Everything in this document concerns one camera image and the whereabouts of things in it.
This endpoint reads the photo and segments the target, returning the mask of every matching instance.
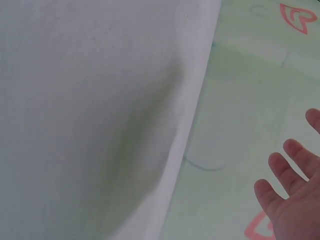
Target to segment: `play mat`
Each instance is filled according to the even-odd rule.
[[[268,156],[288,138],[320,153],[305,120],[320,108],[318,18],[317,0],[222,0],[161,240],[275,240],[253,185],[286,197]]]

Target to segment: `finger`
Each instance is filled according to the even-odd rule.
[[[288,139],[283,144],[284,151],[298,165],[302,172],[311,178],[320,167],[319,157],[305,149],[299,142]]]
[[[307,122],[320,134],[320,111],[311,108],[305,113]]]
[[[269,166],[289,196],[307,183],[280,153],[275,152],[270,155]]]
[[[263,211],[273,222],[276,218],[275,213],[284,202],[284,199],[280,197],[272,188],[270,183],[264,179],[260,179],[255,182],[254,192]]]

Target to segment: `red heart symbol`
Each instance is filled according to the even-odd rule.
[[[287,16],[286,9],[290,9],[290,19]],[[314,12],[310,11],[310,10],[287,6],[287,5],[284,5],[282,3],[280,3],[280,12],[281,12],[281,15],[282,15],[283,19],[286,21],[287,24],[289,24],[294,29],[296,29],[299,32],[301,32],[303,34],[306,34],[306,35],[308,34],[307,23],[312,23],[312,22],[314,22],[314,21],[316,21],[318,19],[317,15]],[[295,26],[292,23],[292,21],[295,20],[295,13],[307,13],[307,14],[310,15],[310,17],[305,17],[305,16],[302,16],[302,15],[300,15],[298,17],[299,21],[301,23],[302,29],[298,28],[297,26]]]
[[[268,229],[272,231],[271,236],[264,236],[261,235],[256,231],[256,228],[259,226],[259,224],[263,221],[264,218],[266,218],[267,215],[265,214],[264,211],[260,212],[251,222],[250,224],[246,227],[244,231],[244,235],[250,239],[250,240],[276,240],[272,223],[269,222],[268,224]]]

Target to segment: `green mat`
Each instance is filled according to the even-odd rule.
[[[206,76],[161,240],[274,240],[253,184],[320,107],[320,2],[222,0]]]

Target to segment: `human hand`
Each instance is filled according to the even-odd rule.
[[[320,134],[320,111],[309,109],[305,117]],[[320,157],[293,139],[285,141],[283,149],[309,180],[275,152],[268,163],[289,198],[280,197],[264,179],[254,184],[255,195],[272,222],[277,240],[320,240]]]

